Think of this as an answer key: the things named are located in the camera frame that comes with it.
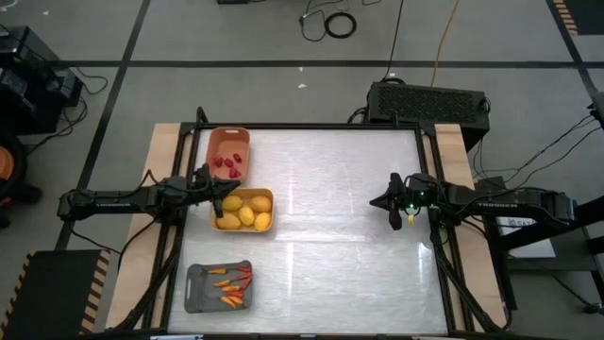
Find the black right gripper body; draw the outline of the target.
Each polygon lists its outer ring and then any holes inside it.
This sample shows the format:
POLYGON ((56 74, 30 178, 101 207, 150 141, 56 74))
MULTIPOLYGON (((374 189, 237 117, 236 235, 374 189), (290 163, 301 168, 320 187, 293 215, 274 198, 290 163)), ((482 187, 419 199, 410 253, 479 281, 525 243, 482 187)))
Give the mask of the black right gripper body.
POLYGON ((401 214, 416 216, 436 200, 436 188, 424 174, 413 174, 405 179, 397 173, 390 175, 389 223, 393 230, 401 230, 404 218, 401 214))

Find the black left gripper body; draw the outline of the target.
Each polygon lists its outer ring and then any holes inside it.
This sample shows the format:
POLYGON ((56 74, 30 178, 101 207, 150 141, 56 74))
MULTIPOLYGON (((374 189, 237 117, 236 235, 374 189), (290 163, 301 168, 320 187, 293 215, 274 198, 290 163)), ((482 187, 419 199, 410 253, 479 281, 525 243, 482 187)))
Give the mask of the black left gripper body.
POLYGON ((210 202, 216 217, 223 216, 222 197, 218 181, 210 174, 210 166, 204 163, 194 172, 194 179, 186 201, 189 205, 198 205, 202 202, 210 202))

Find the yellow plastic basket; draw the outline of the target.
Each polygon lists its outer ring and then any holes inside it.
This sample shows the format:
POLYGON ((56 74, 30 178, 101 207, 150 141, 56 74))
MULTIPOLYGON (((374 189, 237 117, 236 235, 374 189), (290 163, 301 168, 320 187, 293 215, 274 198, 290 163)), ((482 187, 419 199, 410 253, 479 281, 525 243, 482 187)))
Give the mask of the yellow plastic basket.
MULTIPOLYGON (((272 201, 273 201, 273 208, 272 208, 272 210, 269 213, 272 215, 272 223, 271 223, 270 228, 272 227, 275 204, 274 204, 273 193, 270 190, 268 190, 268 189, 260 189, 260 188, 243 188, 243 189, 236 189, 233 193, 229 194, 228 196, 239 196, 243 200, 243 206, 248 206, 248 207, 250 207, 250 199, 253 196, 268 196, 269 198, 271 198, 272 201)), ((236 214, 239 217, 239 210, 236 211, 236 212, 228 212, 228 211, 224 211, 223 210, 223 213, 234 213, 234 214, 236 214)), ((217 217, 214 214, 214 210, 210 210, 210 226, 212 228, 214 228, 215 230, 219 230, 219 231, 265 233, 265 232, 268 232, 270 230, 270 228, 269 228, 267 231, 258 232, 258 231, 256 231, 254 229, 254 224, 252 226, 249 226, 249 227, 242 224, 239 229, 218 229, 216 227, 216 218, 217 217)))

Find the terracotta plastic basket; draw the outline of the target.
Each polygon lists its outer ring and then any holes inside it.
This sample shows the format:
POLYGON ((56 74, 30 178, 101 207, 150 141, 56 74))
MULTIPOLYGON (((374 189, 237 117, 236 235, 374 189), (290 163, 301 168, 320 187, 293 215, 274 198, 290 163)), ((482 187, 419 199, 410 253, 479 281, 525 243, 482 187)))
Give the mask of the terracotta plastic basket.
POLYGON ((245 182, 250 161, 250 134, 242 127, 218 127, 215 128, 209 138, 206 163, 210 166, 210 174, 219 179, 237 179, 245 182), (233 155, 237 153, 242 157, 242 162, 237 163, 233 155), (214 160, 217 157, 223 158, 223 165, 217 167, 214 160), (225 165, 225 159, 231 159, 234 163, 232 167, 225 165), (238 178, 230 178, 229 170, 237 168, 242 175, 238 178))

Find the black power brick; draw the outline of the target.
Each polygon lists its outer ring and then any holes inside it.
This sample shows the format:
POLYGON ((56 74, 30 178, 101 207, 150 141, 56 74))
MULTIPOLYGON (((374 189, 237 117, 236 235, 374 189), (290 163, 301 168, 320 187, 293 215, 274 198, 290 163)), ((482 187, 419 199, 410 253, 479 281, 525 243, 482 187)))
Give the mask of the black power brick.
POLYGON ((476 182, 475 187, 479 191, 499 191, 506 190, 506 183, 501 176, 481 178, 476 182))

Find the black computer case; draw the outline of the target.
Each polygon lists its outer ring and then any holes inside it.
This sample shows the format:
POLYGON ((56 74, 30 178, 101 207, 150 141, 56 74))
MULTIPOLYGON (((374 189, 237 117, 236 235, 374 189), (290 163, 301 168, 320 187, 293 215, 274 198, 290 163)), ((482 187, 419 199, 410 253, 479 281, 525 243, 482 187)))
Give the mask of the black computer case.
POLYGON ((388 78, 372 84, 367 96, 367 123, 408 123, 424 130, 457 124, 467 151, 490 130, 491 102, 483 92, 408 85, 388 78))

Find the grey plastic basket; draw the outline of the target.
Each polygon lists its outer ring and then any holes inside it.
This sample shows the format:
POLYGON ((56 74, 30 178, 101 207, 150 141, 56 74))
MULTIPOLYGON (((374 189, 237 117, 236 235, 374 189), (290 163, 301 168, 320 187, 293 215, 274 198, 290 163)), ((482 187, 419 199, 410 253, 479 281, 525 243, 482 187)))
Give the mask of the grey plastic basket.
MULTIPOLYGON (((241 261, 238 263, 219 263, 219 264, 192 264, 186 274, 186 288, 184 298, 184 308, 189 314, 201 314, 201 313, 216 313, 216 312, 229 312, 234 310, 245 310, 248 309, 253 300, 253 289, 252 281, 248 288, 243 291, 244 297, 243 305, 238 305, 237 309, 231 308, 220 300, 220 297, 228 297, 223 287, 215 287, 213 284, 218 281, 232 280, 243 272, 235 270, 237 266, 249 266, 252 271, 253 281, 253 267, 249 261, 241 261), (226 268, 227 273, 225 275, 211 275, 208 271, 214 268, 226 268)), ((245 280, 238 280, 231 282, 230 285, 239 285, 242 287, 245 280)))

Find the black side stand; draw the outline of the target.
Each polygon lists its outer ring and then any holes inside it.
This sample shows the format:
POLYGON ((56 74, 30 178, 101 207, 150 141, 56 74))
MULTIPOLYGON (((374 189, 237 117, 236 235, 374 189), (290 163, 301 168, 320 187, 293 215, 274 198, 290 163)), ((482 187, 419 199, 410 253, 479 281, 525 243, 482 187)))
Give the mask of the black side stand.
POLYGON ((569 225, 536 222, 530 218, 478 215, 483 218, 504 302, 517 307, 510 280, 512 270, 589 272, 598 302, 577 297, 587 314, 604 315, 604 267, 596 256, 604 253, 604 236, 590 238, 586 228, 604 222, 604 195, 587 203, 575 200, 577 220, 569 225))

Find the hazard striped black platform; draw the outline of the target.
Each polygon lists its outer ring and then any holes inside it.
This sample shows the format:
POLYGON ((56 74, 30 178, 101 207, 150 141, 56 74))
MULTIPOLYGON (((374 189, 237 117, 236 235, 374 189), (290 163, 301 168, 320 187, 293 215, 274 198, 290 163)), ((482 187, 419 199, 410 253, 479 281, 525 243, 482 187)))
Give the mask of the hazard striped black platform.
POLYGON ((0 340, 50 340, 92 333, 110 258, 106 250, 28 253, 0 322, 0 340))

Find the black orange floor machine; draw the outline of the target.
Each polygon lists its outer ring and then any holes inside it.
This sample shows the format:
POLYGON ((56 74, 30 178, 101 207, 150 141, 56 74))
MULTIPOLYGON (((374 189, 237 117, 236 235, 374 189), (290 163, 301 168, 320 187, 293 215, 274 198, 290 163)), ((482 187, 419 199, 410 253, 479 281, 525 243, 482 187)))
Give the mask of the black orange floor machine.
POLYGON ((25 181, 27 153, 16 135, 0 127, 0 229, 10 225, 3 208, 10 202, 35 204, 42 190, 25 181))

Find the black equipment rack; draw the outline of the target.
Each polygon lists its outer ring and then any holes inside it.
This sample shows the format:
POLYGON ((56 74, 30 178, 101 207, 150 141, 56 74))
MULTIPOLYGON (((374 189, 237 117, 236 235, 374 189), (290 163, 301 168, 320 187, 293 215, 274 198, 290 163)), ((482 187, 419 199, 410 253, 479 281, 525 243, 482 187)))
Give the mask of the black equipment rack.
POLYGON ((28 26, 0 24, 0 128, 16 135, 52 133, 83 82, 28 26))

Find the hazard edged black mat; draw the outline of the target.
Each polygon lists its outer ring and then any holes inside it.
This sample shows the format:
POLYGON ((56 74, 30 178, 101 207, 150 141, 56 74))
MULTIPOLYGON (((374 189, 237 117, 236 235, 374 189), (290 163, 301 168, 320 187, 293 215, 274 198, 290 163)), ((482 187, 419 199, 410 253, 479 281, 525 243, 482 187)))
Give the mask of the hazard edged black mat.
POLYGON ((604 0, 553 0, 571 35, 604 36, 604 0))

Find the black aluminium table frame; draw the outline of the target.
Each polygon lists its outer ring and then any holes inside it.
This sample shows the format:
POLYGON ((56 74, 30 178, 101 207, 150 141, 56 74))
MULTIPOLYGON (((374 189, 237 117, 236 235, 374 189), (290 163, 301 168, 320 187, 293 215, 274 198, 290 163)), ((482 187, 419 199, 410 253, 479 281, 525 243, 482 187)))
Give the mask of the black aluminium table frame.
POLYGON ((219 231, 210 206, 186 211, 168 237, 180 243, 151 322, 172 332, 270 334, 441 334, 477 329, 439 269, 421 214, 393 230, 369 202, 388 177, 421 170, 424 151, 409 127, 346 124, 254 125, 246 185, 273 192, 264 233, 219 231), (192 264, 249 261, 249 309, 190 314, 185 276, 192 264))

